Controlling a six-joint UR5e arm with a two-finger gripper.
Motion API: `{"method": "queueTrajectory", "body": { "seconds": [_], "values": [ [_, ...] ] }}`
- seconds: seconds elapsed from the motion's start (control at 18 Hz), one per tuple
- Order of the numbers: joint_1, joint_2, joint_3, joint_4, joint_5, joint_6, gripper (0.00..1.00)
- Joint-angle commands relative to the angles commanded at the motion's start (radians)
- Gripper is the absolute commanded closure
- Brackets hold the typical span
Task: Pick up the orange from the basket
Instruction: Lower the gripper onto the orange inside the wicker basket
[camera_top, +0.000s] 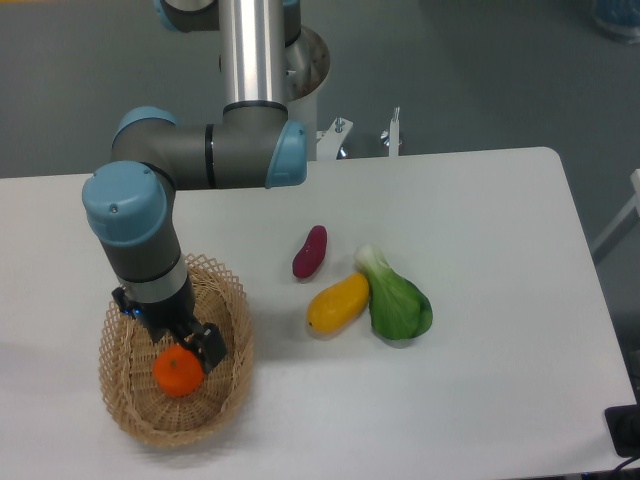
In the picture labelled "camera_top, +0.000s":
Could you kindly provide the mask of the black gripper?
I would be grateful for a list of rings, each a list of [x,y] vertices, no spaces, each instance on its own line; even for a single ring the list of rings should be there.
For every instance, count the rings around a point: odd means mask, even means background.
[[[195,293],[191,279],[168,298],[140,302],[117,287],[111,292],[121,313],[136,320],[148,332],[153,343],[166,333],[197,359],[202,372],[209,375],[227,356],[227,347],[219,328],[213,323],[199,323],[194,316]]]

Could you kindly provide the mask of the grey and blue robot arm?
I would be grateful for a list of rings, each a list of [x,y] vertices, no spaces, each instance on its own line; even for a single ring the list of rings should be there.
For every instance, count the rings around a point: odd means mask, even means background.
[[[110,162],[85,182],[82,202],[118,279],[119,310],[153,342],[172,336],[210,372],[227,347],[216,326],[195,317],[172,220],[175,195],[304,182],[316,135],[290,116],[289,104],[323,82],[329,60],[296,1],[158,1],[154,8],[167,29],[220,33],[222,121],[182,127],[159,108],[128,112]]]

